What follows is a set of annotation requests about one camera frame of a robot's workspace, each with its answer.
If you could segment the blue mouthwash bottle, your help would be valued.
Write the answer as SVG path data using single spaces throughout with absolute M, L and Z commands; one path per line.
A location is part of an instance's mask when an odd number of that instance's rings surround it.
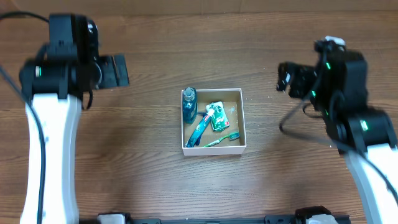
M 192 87 L 187 87 L 183 91 L 183 120 L 188 124 L 193 124 L 197 116 L 197 91 Z

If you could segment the green toothbrush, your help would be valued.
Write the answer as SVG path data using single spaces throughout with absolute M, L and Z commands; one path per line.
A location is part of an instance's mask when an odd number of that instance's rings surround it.
M 221 138 L 219 138 L 219 139 L 217 139 L 217 140 L 205 145 L 204 147 L 215 146 L 215 145 L 219 144 L 220 142 L 222 142 L 224 139 L 229 139 L 230 141 L 234 141 L 234 140 L 237 140 L 239 138 L 240 138 L 239 133 L 238 132 L 233 132 L 233 133 L 230 133 L 230 134 L 228 134 L 226 136 L 223 136 L 223 137 L 221 137 Z

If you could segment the green soap package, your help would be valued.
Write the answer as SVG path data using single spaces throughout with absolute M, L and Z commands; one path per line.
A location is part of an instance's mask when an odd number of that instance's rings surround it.
M 221 132 L 229 127 L 229 120 L 226 116 L 222 101 L 212 102 L 206 105 L 206 111 L 209 112 L 210 110 L 214 111 L 211 116 L 211 127 L 213 131 Z

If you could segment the teal toothpaste tube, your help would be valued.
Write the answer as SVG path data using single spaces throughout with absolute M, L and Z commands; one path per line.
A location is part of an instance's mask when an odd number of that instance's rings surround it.
M 212 120 L 212 116 L 214 115 L 214 109 L 210 109 L 206 115 L 202 118 L 199 124 L 194 129 L 192 135 L 190 136 L 189 140 L 185 144 L 186 147 L 194 147 L 197 145 L 198 139 L 201 138 L 201 135 L 205 132 L 206 128 L 208 127 L 210 121 Z

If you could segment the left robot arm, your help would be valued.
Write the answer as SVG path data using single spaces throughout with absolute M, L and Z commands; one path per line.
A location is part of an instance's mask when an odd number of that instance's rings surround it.
M 29 171 L 21 223 L 78 223 L 75 143 L 84 94 L 128 86 L 123 55 L 99 54 L 88 17 L 52 14 L 49 41 L 19 73 L 29 124 Z

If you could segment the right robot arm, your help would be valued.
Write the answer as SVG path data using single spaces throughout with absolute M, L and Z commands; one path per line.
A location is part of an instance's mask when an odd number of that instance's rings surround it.
M 368 223 L 397 223 L 397 134 L 389 115 L 368 105 L 368 63 L 341 38 L 326 36 L 314 43 L 314 66 L 282 62 L 277 91 L 298 98 L 297 109 L 312 105 L 324 121 L 353 176 Z

